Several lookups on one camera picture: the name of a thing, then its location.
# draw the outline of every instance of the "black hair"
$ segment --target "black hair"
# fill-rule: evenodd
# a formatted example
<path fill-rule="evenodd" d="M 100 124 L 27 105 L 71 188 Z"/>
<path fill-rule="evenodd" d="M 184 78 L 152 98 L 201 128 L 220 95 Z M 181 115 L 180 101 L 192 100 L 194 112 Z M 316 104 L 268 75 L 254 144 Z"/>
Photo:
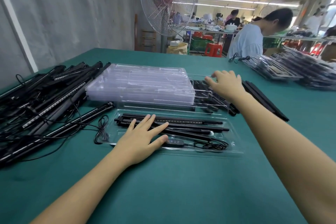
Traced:
<path fill-rule="evenodd" d="M 291 25 L 293 18 L 293 12 L 289 8 L 280 8 L 278 10 L 275 10 L 265 16 L 263 20 L 266 21 L 274 21 L 279 20 L 278 25 L 282 28 L 288 28 Z"/>
<path fill-rule="evenodd" d="M 261 17 L 257 16 L 255 18 L 253 18 L 252 21 L 260 21 L 261 19 L 262 19 Z"/>
<path fill-rule="evenodd" d="M 238 9 L 236 9 L 236 10 L 232 10 L 232 11 L 231 11 L 231 15 L 238 15 L 238 13 L 239 13 L 239 10 L 238 10 Z"/>

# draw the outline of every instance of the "workbench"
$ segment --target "workbench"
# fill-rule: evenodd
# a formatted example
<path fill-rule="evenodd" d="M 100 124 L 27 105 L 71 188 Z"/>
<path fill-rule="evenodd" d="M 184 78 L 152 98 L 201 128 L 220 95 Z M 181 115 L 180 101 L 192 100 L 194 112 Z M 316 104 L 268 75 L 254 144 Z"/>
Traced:
<path fill-rule="evenodd" d="M 215 70 L 234 70 L 242 79 L 259 87 L 288 116 L 290 125 L 336 160 L 336 92 L 266 81 L 242 63 L 228 63 L 227 58 L 96 48 L 64 65 L 81 61 L 93 65 L 99 60 L 184 67 L 188 73 L 204 75 Z M 80 111 L 85 113 L 92 108 L 87 102 Z M 154 153 L 120 175 L 88 223 L 306 223 L 242 115 L 229 116 L 229 120 L 244 146 L 241 157 Z M 1 223 L 30 222 L 88 173 L 111 151 L 107 144 L 93 143 L 95 134 L 95 131 L 81 131 L 50 156 L 2 169 Z M 31 157 L 48 153 L 60 143 L 57 141 Z"/>

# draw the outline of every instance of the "left hand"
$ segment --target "left hand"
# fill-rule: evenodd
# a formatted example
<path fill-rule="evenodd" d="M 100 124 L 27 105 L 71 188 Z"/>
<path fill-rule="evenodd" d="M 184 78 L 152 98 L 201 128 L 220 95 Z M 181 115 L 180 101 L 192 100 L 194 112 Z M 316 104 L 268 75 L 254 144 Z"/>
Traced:
<path fill-rule="evenodd" d="M 154 122 L 155 114 L 149 114 L 134 128 L 136 119 L 132 120 L 126 133 L 120 138 L 116 146 L 112 150 L 123 158 L 128 166 L 137 164 L 148 158 L 155 150 L 168 139 L 167 135 L 163 135 L 151 142 L 151 139 L 161 133 L 168 127 L 168 122 L 148 131 Z"/>

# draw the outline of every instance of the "red stool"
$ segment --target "red stool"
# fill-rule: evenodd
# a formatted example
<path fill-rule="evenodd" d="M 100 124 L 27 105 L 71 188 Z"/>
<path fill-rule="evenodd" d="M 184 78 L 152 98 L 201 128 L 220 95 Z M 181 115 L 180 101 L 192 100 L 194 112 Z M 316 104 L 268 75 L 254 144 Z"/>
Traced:
<path fill-rule="evenodd" d="M 212 35 L 203 35 L 203 39 L 213 40 Z"/>
<path fill-rule="evenodd" d="M 223 51 L 223 47 L 221 44 L 212 44 L 212 43 L 207 43 L 207 47 L 205 49 L 205 56 L 209 56 L 209 57 L 217 57 L 217 58 L 221 58 L 222 57 L 222 51 Z"/>
<path fill-rule="evenodd" d="M 195 31 L 192 35 L 193 37 L 202 37 L 202 32 L 200 31 Z"/>

